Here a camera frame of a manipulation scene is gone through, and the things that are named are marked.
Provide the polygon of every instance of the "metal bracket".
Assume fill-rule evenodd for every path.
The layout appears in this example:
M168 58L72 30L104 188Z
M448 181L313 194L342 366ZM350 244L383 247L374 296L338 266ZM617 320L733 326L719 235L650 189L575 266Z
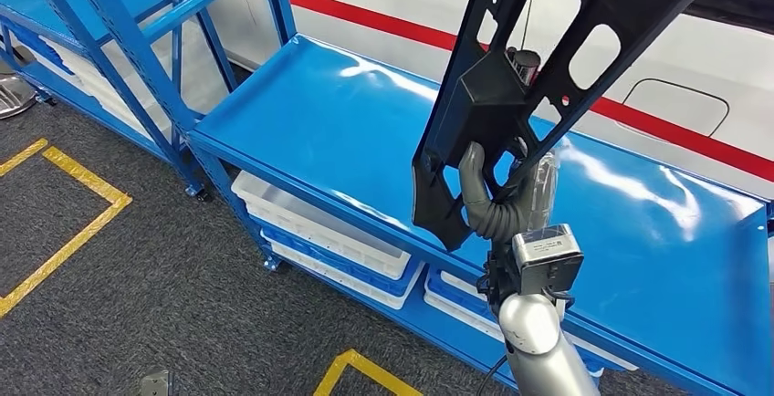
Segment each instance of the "metal bracket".
M444 167L456 168L470 142L478 142L486 156L486 184L497 202L506 200L529 169L691 2L580 0L578 15L528 85L508 59L506 48L526 1L468 1L444 81L413 157L413 222L433 232L450 250L458 248L470 231L462 216L461 197L452 196L444 181ZM478 41L487 11L497 22L491 43ZM620 52L588 89L582 89L570 74L570 62L598 25L615 33ZM540 139L529 118L543 99L561 118ZM494 167L506 151L518 164L501 186Z
M141 396L169 396L173 388L173 376L168 370L162 370L142 378Z

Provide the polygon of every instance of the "yellow floor marking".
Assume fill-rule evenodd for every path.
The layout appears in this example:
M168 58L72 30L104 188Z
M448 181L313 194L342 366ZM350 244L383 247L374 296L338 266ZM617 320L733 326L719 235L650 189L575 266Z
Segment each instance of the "yellow floor marking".
M48 145L48 141L45 139L39 139L37 142L33 143L32 145L26 147L26 149L20 153L18 153L16 156L12 157L11 160L9 160L6 163L3 163L0 165L0 177L3 177L4 175L8 174L9 171L13 170L15 167L19 166L19 163L29 159L32 157L36 152L40 151Z
M328 371L322 377L322 381L315 390L314 396L330 395L333 387L336 386L336 382L341 378L341 373L344 372L348 364L397 395L422 396L422 393L402 380L395 378L389 371L382 369L371 360L363 357L355 349L349 349L333 360L333 363L330 364Z
M43 148L46 144L42 144L36 151ZM69 242L62 246L53 256L51 256L40 268L35 270L30 277L19 284L11 294L7 297L0 297L0 318L2 318L8 311L11 310L16 304L18 304L30 291L35 289L46 277L54 272L59 266L68 260L79 248L81 248L92 236L94 236L99 230L109 223L110 220L115 218L119 212L131 203L131 197L112 187L109 183L100 179L96 174L87 170L79 163L70 159L65 153L58 150L55 147L51 147L43 152L43 156L52 161L64 172L70 174L79 182L86 185L90 190L98 193L103 198L108 200L111 205L108 209L100 214L91 224L76 234Z
M126 196L118 189L112 187L110 183L100 179L97 174L70 159L67 154L57 149L57 147L51 147L43 151L43 157L52 161L62 171L70 174L75 180L85 184L91 191L98 193L102 198L111 203L116 203L121 197Z

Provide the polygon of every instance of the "storage tray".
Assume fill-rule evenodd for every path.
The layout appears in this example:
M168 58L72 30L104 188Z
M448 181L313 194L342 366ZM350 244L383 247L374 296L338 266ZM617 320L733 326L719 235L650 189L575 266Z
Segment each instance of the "storage tray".
M271 231L276 232L277 229L270 226L264 227L263 230L261 230L261 235L267 239L267 241L271 244L272 251L277 255L280 255L286 259L290 259L310 271L319 273L322 276L335 280L345 287L361 293L366 297L370 297L373 300L376 300L377 302L393 309L400 309L403 307L406 298L411 293L412 288L416 284L416 280L419 278L419 275L422 273L422 269L424 268L424 262L415 262L414 264L410 264L405 272L404 277L406 277L406 279L403 292L400 293L400 295L394 295L383 291L382 289L355 276L344 273L336 267L329 266L325 262L317 259L313 252L311 254L309 253L310 246L304 245L300 242L300 240L286 240L283 238L287 238L287 234L282 232L279 232L278 234L272 234ZM286 243L289 243L289 245L282 244L275 238L282 239L283 241L286 241Z
M253 216L331 253L392 280L400 279L406 270L408 253L248 172L240 172L231 189Z

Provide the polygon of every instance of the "blue shelf frame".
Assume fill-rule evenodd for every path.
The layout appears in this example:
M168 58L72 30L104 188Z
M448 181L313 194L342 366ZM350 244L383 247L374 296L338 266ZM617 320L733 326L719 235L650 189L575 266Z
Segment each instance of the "blue shelf frame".
M251 172L280 189L357 225L366 232L376 234L382 238L386 237L386 240L392 242L403 240L403 247L410 248L414 255L455 276L467 281L480 276L482 273L481 267L474 266L447 253L433 249L419 238L416 238L415 241L411 241L411 238L409 238L408 242L406 242L406 235L398 233L394 228L386 227L385 224L380 223L364 212L345 203L332 200L314 191L314 188L309 188L303 182L296 181L285 175L281 170L273 169L243 154L241 151L231 149L228 145L219 142L217 139L212 139L196 129L198 123L196 115L192 115L184 106L173 81L166 77L158 59L152 53L149 40L158 36L164 29L179 24L187 16L204 11L205 6L213 0L186 0L179 2L172 11L159 19L160 22L157 25L146 28L144 33L137 27L129 12L120 5L120 0L89 1L100 17L102 17L106 26L108 26L111 36L119 42L122 51L127 55L132 65L141 74L149 90L162 105L164 111L172 120L174 127L187 140L193 155L200 162L214 186L232 207L250 235L256 240L266 258L265 266L267 268L276 269L281 258L272 253L270 245L260 234L260 225L250 218L244 202L231 191L232 181L225 170L224 162L230 162L247 172ZM277 28L278 39L284 46L296 35L290 3L288 0L268 0L268 2ZM417 317L417 315L421 315L421 312L417 311L417 309L423 309L420 308L422 304L418 303L417 300L411 302L413 305L405 309L405 313L401 311L395 312L378 305L375 306L375 304L370 303L367 297L359 296L325 278L321 278L314 273L311 274L381 312L386 317L404 325L421 337L428 339L435 345L480 370L486 370L494 363L493 360L489 363L489 359L482 359L476 354L471 354L469 350L461 348L454 342L446 342L439 339L434 331L438 329L443 330L443 328L434 328L432 321L424 321L423 318ZM571 312L566 316L563 326L570 333L602 349L608 350L624 360L636 363L651 372L666 377L675 384L691 391L735 394L731 389L713 381L711 378L690 370L673 360L665 358L658 352L649 350L634 340L627 339ZM503 373L503 370L496 373L496 378L513 385L513 381L507 374Z
M72 90L74 88L68 88L67 86L70 85L56 74L47 69L45 69L46 72L44 73L42 70L44 68L42 67L19 67L13 56L10 55L10 47L5 48L6 52L4 52L4 60L15 67L30 83L36 85L39 91L45 91L47 89L64 90L62 93L54 91L53 94L58 98L61 98L67 104L97 120L102 125L134 142L144 150L171 164L183 178L185 182L185 192L191 196L201 194L204 189L204 183L197 177L195 168L192 168L192 166L190 166L191 164L186 160L189 148L184 140L181 141L180 135L183 133L181 127L175 124L175 119L171 119L173 131L172 138L168 141L121 78L116 68L101 51L100 47L111 41L113 39L113 34L110 32L110 21L106 22L104 20L106 16L100 13L93 1L94 0L46 0L51 11L46 11L44 8L44 12L41 13L41 10L36 10L40 15L44 16L45 20L42 21L36 20L35 17L26 14L27 12L17 11L20 9L24 10L24 8L15 8L14 5L0 4L0 21L2 21L0 26L2 26L2 31L6 36L9 34L8 27L5 24L6 22L10 22L15 26L21 26L38 36L49 38L76 54L90 60L112 87L116 89L119 96L127 104L129 110L148 132L151 137L150 140L116 119L108 112L99 109L99 105L95 107L94 98L89 97L80 91L77 91L76 93L75 90ZM133 13L130 13L129 8L124 4L123 0L114 0L115 3L113 6L120 5L124 11L126 11L132 24L136 27L139 21L158 12L164 6L172 4L173 8L175 8L180 4L190 2L190 0L143 1L148 4L145 5L141 11L133 11ZM211 17L204 9L196 11L195 13L199 24L204 31L205 39L214 56L218 69L223 76L226 87L229 91L234 90L236 87L234 72L231 69L219 37L215 33ZM173 35L172 84L179 93L182 80L182 21L174 24L174 26L170 26L169 29L162 33L162 35L168 32L172 32ZM34 77L38 74L41 75L41 78ZM188 113L192 120L195 118L202 118L203 116L187 109L184 104L182 104L182 110L180 111Z

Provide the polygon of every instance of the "shelf caster wheel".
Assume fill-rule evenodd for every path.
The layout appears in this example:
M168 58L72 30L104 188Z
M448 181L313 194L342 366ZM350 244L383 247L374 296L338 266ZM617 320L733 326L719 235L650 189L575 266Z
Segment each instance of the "shelf caster wheel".
M38 104L48 104L51 107L54 107L57 105L57 102L53 97L51 97L50 95L42 95L40 93L35 95L35 102Z
M196 200L203 203L209 203L213 200L213 196L210 194L209 191L207 191L206 188L188 186L187 188L185 188L185 193L189 197L196 197Z
M202 203L210 203L213 200L213 195L206 189L202 189L196 194L196 200Z

